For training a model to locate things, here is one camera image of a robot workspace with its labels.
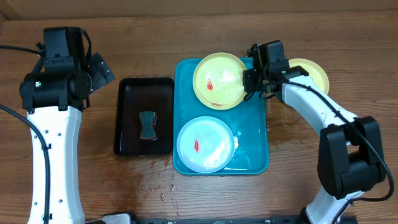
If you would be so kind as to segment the yellow plate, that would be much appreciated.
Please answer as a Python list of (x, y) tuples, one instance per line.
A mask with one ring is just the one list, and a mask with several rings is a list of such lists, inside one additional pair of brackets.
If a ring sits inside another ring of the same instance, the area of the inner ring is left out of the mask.
[(214, 53), (203, 58), (193, 73), (193, 91), (214, 110), (228, 110), (243, 101), (243, 61), (229, 53)]
[(330, 89), (328, 76), (324, 69), (322, 69), (317, 63), (304, 58), (293, 58), (289, 59), (289, 65), (290, 68), (296, 66), (304, 68), (311, 76), (317, 87), (319, 87), (319, 89), (321, 89), (321, 91), (325, 94), (328, 94)]

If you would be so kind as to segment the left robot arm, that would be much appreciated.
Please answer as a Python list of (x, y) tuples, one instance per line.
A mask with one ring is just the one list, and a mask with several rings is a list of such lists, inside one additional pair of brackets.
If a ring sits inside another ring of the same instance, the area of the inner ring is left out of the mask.
[(29, 223), (84, 223), (77, 145), (89, 96), (115, 79), (102, 56), (84, 47), (79, 27), (44, 29), (42, 56), (20, 85), (32, 137), (33, 192)]

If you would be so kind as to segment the light blue plate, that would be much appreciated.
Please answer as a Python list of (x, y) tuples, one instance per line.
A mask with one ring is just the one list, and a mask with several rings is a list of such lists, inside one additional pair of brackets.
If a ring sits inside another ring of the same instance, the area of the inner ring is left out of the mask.
[(231, 129), (211, 116), (197, 117), (184, 124), (176, 140), (182, 163), (199, 174), (214, 173), (226, 167), (234, 147)]

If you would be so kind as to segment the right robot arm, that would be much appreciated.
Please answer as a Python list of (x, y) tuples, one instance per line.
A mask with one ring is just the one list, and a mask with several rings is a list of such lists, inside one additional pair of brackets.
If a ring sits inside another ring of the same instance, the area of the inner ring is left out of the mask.
[(354, 223), (343, 218), (357, 201), (382, 202), (392, 197), (394, 180), (384, 160), (379, 123), (360, 118), (328, 95), (325, 71), (307, 59), (285, 57), (282, 42), (253, 44), (246, 51), (252, 68), (243, 72), (244, 97), (276, 97), (297, 111), (318, 134), (317, 173), (321, 183), (313, 201), (295, 223)]

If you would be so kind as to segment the dark green scrubbing sponge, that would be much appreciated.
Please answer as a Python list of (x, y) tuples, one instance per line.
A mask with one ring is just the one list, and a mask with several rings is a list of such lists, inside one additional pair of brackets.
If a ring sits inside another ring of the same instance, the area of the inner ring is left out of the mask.
[(157, 138), (155, 132), (156, 113), (153, 111), (142, 111), (139, 113), (139, 119), (142, 126), (140, 138), (149, 141), (155, 140)]

